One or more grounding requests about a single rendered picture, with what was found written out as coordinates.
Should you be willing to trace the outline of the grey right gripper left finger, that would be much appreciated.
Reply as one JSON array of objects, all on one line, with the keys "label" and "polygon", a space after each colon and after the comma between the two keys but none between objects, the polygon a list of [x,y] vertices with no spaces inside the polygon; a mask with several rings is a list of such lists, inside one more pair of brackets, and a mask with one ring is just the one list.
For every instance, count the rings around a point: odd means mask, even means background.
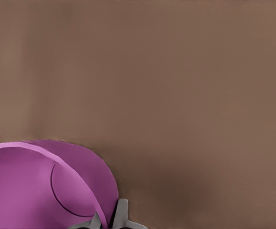
[{"label": "grey right gripper left finger", "polygon": [[71,226],[71,229],[101,229],[102,223],[97,212],[95,212],[93,218],[90,221],[75,224]]}]

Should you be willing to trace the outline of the pink bowl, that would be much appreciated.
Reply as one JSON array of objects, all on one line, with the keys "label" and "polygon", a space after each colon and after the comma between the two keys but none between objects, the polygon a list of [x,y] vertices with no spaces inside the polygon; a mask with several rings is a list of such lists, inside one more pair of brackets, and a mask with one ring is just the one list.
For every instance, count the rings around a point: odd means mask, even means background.
[{"label": "pink bowl", "polygon": [[67,229],[94,214],[108,228],[117,200],[108,165],[83,146],[0,143],[0,229]]}]

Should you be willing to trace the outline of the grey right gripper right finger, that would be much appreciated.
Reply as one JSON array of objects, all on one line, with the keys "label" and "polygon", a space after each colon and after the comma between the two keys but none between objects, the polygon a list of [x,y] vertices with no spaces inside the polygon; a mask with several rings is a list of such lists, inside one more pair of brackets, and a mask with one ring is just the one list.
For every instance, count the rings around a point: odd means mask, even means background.
[{"label": "grey right gripper right finger", "polygon": [[129,220],[128,200],[120,198],[117,202],[112,229],[146,229],[146,226]]}]

